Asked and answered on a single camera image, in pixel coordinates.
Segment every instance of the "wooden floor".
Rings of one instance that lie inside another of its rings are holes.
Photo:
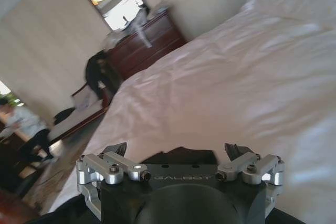
[[[51,146],[50,150],[58,160],[47,165],[39,180],[24,197],[24,202],[38,209],[41,214],[48,212],[102,119],[103,116],[99,117]]]

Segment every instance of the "person in black clothing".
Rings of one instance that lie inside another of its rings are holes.
[[[120,86],[120,77],[118,74],[107,66],[106,53],[102,50],[92,56],[85,68],[85,79],[89,87],[96,93],[99,100],[103,99],[103,92],[99,87],[99,81],[115,94]]]

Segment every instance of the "black screw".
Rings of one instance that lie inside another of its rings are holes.
[[[255,165],[248,165],[246,167],[246,169],[250,172],[250,173],[256,173],[257,172],[257,168]]]
[[[149,181],[151,179],[151,173],[147,170],[143,171],[140,176],[141,181]]]
[[[117,173],[119,171],[119,165],[118,164],[112,164],[110,167],[111,173]]]
[[[224,182],[226,180],[226,174],[225,173],[216,173],[215,178],[220,182]]]

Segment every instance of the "bed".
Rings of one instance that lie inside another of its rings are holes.
[[[336,223],[334,0],[248,0],[241,12],[123,83],[85,154],[127,142],[139,162],[184,146],[249,146],[286,162],[277,207]],[[51,210],[76,195],[73,173]]]
[[[54,125],[48,137],[50,144],[60,139],[65,139],[88,123],[106,113],[111,101],[106,88],[102,89],[103,99],[98,100],[97,95],[91,88],[84,84],[79,90],[71,95],[75,109],[61,122]]]

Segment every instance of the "person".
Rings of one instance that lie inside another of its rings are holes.
[[[0,98],[0,112],[8,116],[6,127],[0,133],[0,138],[7,138],[16,130],[20,130],[30,138],[19,150],[27,161],[31,163],[43,162],[54,158],[49,150],[48,134],[50,130],[40,117],[26,107],[11,106],[6,98]],[[37,145],[47,153],[45,158],[33,153],[34,147]]]
[[[102,50],[92,56],[85,67],[85,79],[89,87],[96,93],[99,100],[103,99],[103,91],[99,87],[101,81],[114,95],[121,79],[118,74],[106,63],[106,53]]]

